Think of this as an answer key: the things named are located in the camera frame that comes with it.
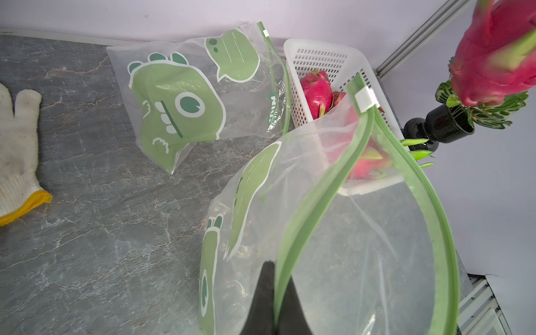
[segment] dragon fruit scale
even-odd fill
[[[478,0],[449,68],[468,107],[501,105],[536,85],[536,0]]]

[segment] dragon fruit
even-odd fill
[[[313,120],[323,116],[330,109],[333,101],[331,83],[326,71],[314,69],[300,80],[300,84]]]
[[[536,85],[536,0],[478,0],[449,65],[463,105],[501,105]]]

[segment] plastic zipper bag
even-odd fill
[[[262,23],[107,52],[138,146],[171,174],[197,142],[288,130],[288,73]]]
[[[199,271],[204,334],[240,333],[267,260],[276,322],[292,275],[315,335],[455,332],[445,213],[366,90],[354,78],[337,107],[261,151],[212,201]],[[371,140],[389,164],[356,183],[351,171],[370,160]]]

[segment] striped leaf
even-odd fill
[[[440,103],[446,103],[450,95],[454,93],[454,90],[450,86],[450,80],[441,83],[436,90],[436,100]]]

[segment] gray marble surface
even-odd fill
[[[204,215],[271,140],[198,145],[169,176],[135,145],[103,46],[0,36],[0,82],[43,95],[54,196],[0,227],[0,333],[196,334]]]

